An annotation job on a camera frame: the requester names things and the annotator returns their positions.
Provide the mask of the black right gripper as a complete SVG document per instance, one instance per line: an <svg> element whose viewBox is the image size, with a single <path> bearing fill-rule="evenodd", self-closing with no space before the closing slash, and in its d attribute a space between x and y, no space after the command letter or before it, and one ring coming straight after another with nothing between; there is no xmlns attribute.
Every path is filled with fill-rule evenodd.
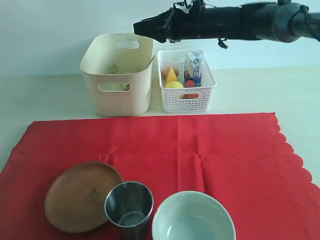
<svg viewBox="0 0 320 240"><path fill-rule="evenodd" d="M166 18L161 13L133 24L136 35L158 42L194 39L238 39L242 34L240 7L193 6L189 13L171 8Z"/></svg>

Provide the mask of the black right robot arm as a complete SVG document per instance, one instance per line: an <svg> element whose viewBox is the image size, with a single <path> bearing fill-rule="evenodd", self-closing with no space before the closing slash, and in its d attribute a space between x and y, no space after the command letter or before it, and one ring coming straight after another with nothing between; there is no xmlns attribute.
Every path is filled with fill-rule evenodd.
<svg viewBox="0 0 320 240"><path fill-rule="evenodd" d="M254 2L238 7L217 7L206 0L175 2L154 17L133 24L136 35L159 43L217 39L227 49L227 40L269 40L292 43L301 37L320 39L320 14L290 0Z"/></svg>

